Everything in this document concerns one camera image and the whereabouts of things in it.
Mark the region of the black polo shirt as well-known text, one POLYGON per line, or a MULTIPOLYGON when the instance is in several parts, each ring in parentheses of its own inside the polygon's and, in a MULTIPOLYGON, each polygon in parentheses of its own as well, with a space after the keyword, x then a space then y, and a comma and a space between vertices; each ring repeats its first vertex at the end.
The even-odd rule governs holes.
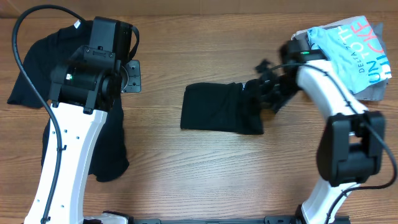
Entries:
POLYGON ((260 83, 194 83, 186 86, 181 129, 261 135, 260 83))

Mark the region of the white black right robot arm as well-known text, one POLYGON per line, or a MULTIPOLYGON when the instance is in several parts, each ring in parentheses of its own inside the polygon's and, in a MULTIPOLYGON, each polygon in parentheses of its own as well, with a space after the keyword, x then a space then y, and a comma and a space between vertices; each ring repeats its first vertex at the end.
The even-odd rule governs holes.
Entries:
POLYGON ((329 57, 302 40, 280 48, 282 63, 263 60, 260 74, 263 108, 277 113, 298 91, 316 104, 326 126, 316 154, 320 175, 309 198, 295 215, 268 216, 265 223, 349 223, 336 213, 346 198, 379 173, 385 120, 370 112, 339 80, 329 57))

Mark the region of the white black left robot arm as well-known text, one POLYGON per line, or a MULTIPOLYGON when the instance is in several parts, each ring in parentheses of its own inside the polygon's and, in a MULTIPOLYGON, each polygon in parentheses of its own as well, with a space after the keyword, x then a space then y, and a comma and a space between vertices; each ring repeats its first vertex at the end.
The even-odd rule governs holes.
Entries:
POLYGON ((140 91, 134 59, 139 31, 132 24, 96 17, 90 41, 52 70, 49 140, 26 223, 132 223, 112 211, 84 216, 91 158, 107 115, 123 92, 140 91))

